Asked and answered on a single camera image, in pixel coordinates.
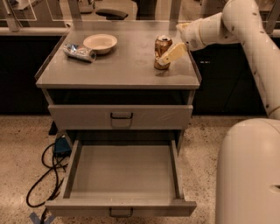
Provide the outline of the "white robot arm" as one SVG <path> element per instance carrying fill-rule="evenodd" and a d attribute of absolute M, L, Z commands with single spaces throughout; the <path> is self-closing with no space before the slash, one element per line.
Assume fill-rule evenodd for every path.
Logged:
<path fill-rule="evenodd" d="M 213 44 L 239 43 L 266 113 L 236 123 L 223 138 L 215 224 L 280 224 L 280 49 L 263 28 L 256 0 L 226 0 L 221 12 L 177 29 L 182 42 L 159 64 Z"/>

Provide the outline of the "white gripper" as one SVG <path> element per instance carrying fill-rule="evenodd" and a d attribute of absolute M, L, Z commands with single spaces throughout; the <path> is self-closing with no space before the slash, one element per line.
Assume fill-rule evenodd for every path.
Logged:
<path fill-rule="evenodd" d="M 190 51 L 204 49 L 206 45 L 200 36 L 200 24 L 202 20 L 198 19 L 191 23 L 177 24 L 176 28 L 181 33 L 183 42 L 172 45 L 158 60 L 158 64 L 165 66 L 174 60 L 181 58 L 187 52 L 187 46 Z"/>

